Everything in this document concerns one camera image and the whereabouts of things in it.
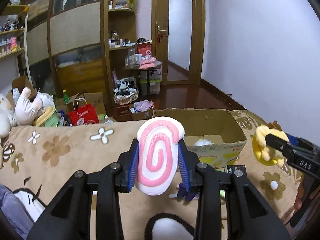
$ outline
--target silver bolt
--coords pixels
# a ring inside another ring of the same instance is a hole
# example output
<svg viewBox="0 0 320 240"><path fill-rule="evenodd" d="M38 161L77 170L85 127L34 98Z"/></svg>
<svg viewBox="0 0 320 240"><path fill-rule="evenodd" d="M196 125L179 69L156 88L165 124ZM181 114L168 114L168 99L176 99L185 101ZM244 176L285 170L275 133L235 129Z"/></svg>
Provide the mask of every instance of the silver bolt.
<svg viewBox="0 0 320 240"><path fill-rule="evenodd" d="M241 170L235 170L234 174L237 176L237 177L241 177L243 175L243 172Z"/></svg>
<svg viewBox="0 0 320 240"><path fill-rule="evenodd" d="M206 163L197 163L197 166L201 169L205 169L207 167Z"/></svg>
<svg viewBox="0 0 320 240"><path fill-rule="evenodd" d="M76 171L75 172L75 177L76 178L81 178L83 176L83 171Z"/></svg>
<svg viewBox="0 0 320 240"><path fill-rule="evenodd" d="M119 164L119 163L111 163L111 164L110 164L110 167L111 167L113 170L116 170L116 169L120 168L120 164Z"/></svg>

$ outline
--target beige blanket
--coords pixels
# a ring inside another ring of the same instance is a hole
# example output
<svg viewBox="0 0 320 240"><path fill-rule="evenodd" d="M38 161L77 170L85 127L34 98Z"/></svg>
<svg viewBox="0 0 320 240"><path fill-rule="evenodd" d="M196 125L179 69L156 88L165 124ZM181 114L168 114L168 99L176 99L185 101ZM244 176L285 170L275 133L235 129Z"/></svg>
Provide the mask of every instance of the beige blanket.
<svg viewBox="0 0 320 240"><path fill-rule="evenodd" d="M250 181L281 219L287 217L293 210L301 174L286 164L280 169L258 163L252 152L251 138L256 127L265 122L246 110L233 111L232 114L247 136L246 146L235 164L246 165ZM31 177L26 182L26 187L34 193L41 187L39 198L48 204L75 171L100 171L117 161L120 153L129 150L144 122L117 122L71 128L14 127L5 143L6 160L0 170L0 183L15 190L24 187L24 179ZM110 129L114 130L113 134L108 132ZM269 186L272 180L279 184L275 191ZM178 202L168 197L170 193L177 193L176 186L179 183L180 175L177 173L169 189L161 196L148 196L136 188L130 194L120 194L126 239L143 239L146 223L160 212L174 213L195 226L197 201L184 204L183 201ZM224 219L222 239L227 239L225 205L221 207ZM95 239L94 232L95 199L92 203L91 239Z"/></svg>

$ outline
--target white flower pattern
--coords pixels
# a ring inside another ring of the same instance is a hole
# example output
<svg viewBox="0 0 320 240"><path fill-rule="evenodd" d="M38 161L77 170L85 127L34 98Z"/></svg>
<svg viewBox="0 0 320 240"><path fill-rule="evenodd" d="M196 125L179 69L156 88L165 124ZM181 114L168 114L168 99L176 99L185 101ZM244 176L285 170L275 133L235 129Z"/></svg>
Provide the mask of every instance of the white flower pattern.
<svg viewBox="0 0 320 240"><path fill-rule="evenodd" d="M96 141L96 140L100 140L102 141L103 144L107 144L108 143L108 135L113 134L114 131L112 129L109 130L104 130L103 127L101 127L98 131L99 134L95 134L90 136L90 140L92 141Z"/></svg>
<svg viewBox="0 0 320 240"><path fill-rule="evenodd" d="M36 131L33 131L32 136L29 138L28 143L32 142L33 145L36 145L37 139L40 137L40 133L37 134Z"/></svg>

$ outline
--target yellow plush toy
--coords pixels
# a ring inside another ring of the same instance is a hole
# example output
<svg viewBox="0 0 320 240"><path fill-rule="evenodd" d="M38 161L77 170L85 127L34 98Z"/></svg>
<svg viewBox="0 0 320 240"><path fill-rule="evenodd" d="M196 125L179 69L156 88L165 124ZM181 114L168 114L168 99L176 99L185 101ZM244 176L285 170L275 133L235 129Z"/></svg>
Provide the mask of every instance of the yellow plush toy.
<svg viewBox="0 0 320 240"><path fill-rule="evenodd" d="M267 146L265 137L270 133L286 140L287 142L289 141L285 132L277 129L270 129L266 125L261 125L257 128L252 138L253 153L256 159L263 165L272 166L277 164L279 167L282 167L284 164L284 157L282 153Z"/></svg>

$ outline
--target pink and white swirl toy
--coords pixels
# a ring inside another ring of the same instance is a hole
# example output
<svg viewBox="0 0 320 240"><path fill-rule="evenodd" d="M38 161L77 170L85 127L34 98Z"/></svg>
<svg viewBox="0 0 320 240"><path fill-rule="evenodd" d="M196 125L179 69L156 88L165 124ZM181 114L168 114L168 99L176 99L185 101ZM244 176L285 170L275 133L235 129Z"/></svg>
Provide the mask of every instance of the pink and white swirl toy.
<svg viewBox="0 0 320 240"><path fill-rule="evenodd" d="M173 180L178 165L178 142L184 136L181 123L171 117L155 117L137 132L139 164L135 186L148 195L160 195Z"/></svg>

